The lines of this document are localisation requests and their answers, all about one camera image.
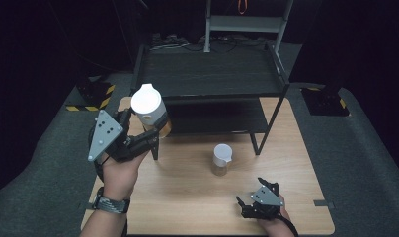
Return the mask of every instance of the gray plastic mount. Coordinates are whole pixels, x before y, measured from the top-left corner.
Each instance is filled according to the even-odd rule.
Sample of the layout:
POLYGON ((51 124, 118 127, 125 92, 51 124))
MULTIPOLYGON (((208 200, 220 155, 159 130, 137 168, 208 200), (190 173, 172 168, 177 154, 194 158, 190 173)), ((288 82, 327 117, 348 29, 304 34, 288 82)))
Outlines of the gray plastic mount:
POLYGON ((283 202, 266 186, 261 186, 251 198, 260 204, 283 206, 283 202))
POLYGON ((96 118, 96 127, 89 149, 88 161, 101 157, 102 153, 123 132, 122 126, 106 111, 100 110, 96 118))

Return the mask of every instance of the white cup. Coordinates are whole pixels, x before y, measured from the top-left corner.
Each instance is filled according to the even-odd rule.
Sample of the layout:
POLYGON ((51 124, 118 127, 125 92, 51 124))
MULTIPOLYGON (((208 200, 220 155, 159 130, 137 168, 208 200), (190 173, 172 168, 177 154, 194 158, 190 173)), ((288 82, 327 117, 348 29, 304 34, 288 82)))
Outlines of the white cup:
POLYGON ((212 173, 216 176, 227 174, 228 165, 231 162, 233 151, 227 144, 218 144, 214 147, 212 158, 212 173))

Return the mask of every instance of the table surface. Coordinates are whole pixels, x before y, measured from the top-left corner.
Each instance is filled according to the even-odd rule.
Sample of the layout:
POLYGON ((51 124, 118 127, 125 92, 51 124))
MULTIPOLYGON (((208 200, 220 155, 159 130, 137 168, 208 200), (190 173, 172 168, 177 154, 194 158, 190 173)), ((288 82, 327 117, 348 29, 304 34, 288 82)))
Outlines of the table surface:
MULTIPOLYGON (((261 98, 269 119, 278 98, 261 98)), ((119 110, 128 108, 123 98, 119 110)), ((131 118, 131 134, 142 132, 131 118)), ((257 134, 258 142, 262 135, 257 134)), ((244 219, 236 196, 252 204, 250 194, 261 184, 258 177, 279 183, 286 209, 298 232, 332 234, 335 226, 288 100, 284 100, 261 155, 256 156, 248 134, 179 136, 160 140, 159 159, 147 155, 128 211, 129 234, 157 235, 263 235, 254 219, 244 219), (226 143, 233 149, 228 173, 211 172, 213 148, 226 143)), ((89 201, 102 185, 97 178, 89 201)), ((93 210, 87 210, 86 223, 93 210)))

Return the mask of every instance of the dark background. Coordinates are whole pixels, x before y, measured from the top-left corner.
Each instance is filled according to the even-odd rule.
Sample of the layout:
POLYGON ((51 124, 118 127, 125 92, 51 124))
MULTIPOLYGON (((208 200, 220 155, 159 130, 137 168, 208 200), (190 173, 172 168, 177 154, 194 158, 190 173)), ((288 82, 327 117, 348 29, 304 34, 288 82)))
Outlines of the dark background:
MULTIPOLYGON (((237 1, 213 2, 214 14, 237 12, 237 1)), ((205 1, 145 3, 0 0, 0 189, 79 80, 130 71, 152 33, 203 36, 205 1)), ((279 15, 283 4, 252 3, 247 15, 279 15)), ((283 41, 303 44, 290 81, 343 80, 399 166, 399 0, 295 1, 283 41)))

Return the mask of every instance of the watch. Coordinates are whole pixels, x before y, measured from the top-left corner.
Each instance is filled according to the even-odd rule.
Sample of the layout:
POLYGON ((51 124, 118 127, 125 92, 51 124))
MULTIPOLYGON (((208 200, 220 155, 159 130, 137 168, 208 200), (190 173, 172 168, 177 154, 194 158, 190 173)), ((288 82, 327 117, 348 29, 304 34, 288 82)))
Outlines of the watch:
POLYGON ((100 187, 96 193, 94 202, 92 204, 93 209, 103 210, 109 213, 123 214, 128 212, 130 199, 125 200, 112 200, 103 197, 104 187, 100 187))

